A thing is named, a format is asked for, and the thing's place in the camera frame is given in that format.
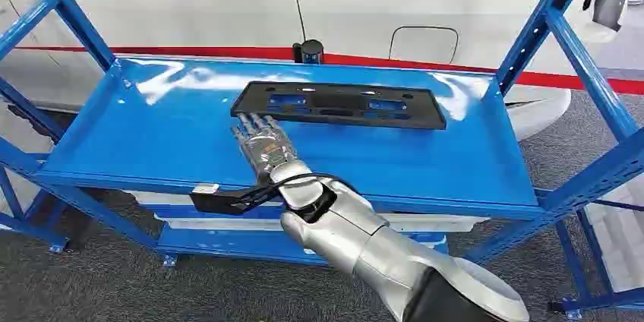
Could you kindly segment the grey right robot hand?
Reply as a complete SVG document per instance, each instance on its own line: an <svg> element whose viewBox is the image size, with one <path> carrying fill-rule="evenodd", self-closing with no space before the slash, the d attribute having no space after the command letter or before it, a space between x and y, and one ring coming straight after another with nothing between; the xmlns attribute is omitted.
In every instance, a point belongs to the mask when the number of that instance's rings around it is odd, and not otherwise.
<svg viewBox="0 0 644 322"><path fill-rule="evenodd" d="M237 115L239 126L231 127L238 145L260 183L270 181L270 173L284 163L297 160L290 138L270 115Z"/></svg>

